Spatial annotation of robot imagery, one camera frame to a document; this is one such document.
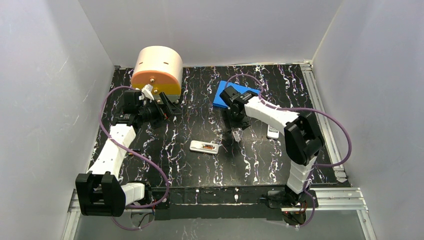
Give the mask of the orange battery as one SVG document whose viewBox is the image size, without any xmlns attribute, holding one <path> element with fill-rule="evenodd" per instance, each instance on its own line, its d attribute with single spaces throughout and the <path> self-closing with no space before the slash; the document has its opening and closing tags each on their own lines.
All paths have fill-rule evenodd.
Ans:
<svg viewBox="0 0 424 240">
<path fill-rule="evenodd" d="M 213 150 L 215 147 L 213 145 L 210 144 L 204 144 L 202 146 L 203 149 L 207 149 L 207 150 Z"/>
</svg>

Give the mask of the long white remote control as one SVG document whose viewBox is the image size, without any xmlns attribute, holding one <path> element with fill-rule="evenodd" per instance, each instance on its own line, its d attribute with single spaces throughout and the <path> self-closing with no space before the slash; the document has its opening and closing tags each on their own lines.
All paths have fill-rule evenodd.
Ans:
<svg viewBox="0 0 424 240">
<path fill-rule="evenodd" d="M 266 137 L 268 139 L 277 140 L 279 136 L 280 136 L 280 132 L 276 128 L 270 125 L 267 126 Z"/>
</svg>

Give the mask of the small white buttoned remote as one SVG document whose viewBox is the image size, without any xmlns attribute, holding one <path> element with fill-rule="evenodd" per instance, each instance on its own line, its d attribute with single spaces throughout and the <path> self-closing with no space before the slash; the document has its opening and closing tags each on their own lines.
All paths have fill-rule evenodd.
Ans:
<svg viewBox="0 0 424 240">
<path fill-rule="evenodd" d="M 219 145 L 211 142 L 192 140 L 189 150 L 198 153 L 217 155 L 219 152 Z"/>
</svg>

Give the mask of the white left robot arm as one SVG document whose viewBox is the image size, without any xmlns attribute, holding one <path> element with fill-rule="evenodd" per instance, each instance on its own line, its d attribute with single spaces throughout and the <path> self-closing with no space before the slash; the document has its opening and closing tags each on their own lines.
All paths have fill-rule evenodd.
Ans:
<svg viewBox="0 0 424 240">
<path fill-rule="evenodd" d="M 84 216 L 120 217 L 126 207 L 134 206 L 136 202 L 140 203 L 138 207 L 141 209 L 160 203 L 160 200 L 149 202 L 146 182 L 121 185 L 118 176 L 126 153 L 131 153 L 156 168 L 168 183 L 166 174 L 156 163 L 129 146 L 144 123 L 159 127 L 179 114 L 181 110 L 164 92 L 160 92 L 159 99 L 155 100 L 148 90 L 126 88 L 122 108 L 105 133 L 107 140 L 98 158 L 86 173 L 78 174 L 75 179 L 79 207 Z"/>
</svg>

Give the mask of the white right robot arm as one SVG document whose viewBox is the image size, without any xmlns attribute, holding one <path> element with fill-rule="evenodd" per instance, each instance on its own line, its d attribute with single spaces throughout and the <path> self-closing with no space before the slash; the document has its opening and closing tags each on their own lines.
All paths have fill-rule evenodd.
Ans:
<svg viewBox="0 0 424 240">
<path fill-rule="evenodd" d="M 240 93 L 233 86 L 226 87 L 219 96 L 227 106 L 222 111 L 227 128 L 245 130 L 253 118 L 283 134 L 286 154 L 291 160 L 289 177 L 284 191 L 271 199 L 287 205 L 297 204 L 309 186 L 309 177 L 325 144 L 314 113 L 284 110 L 253 91 Z"/>
</svg>

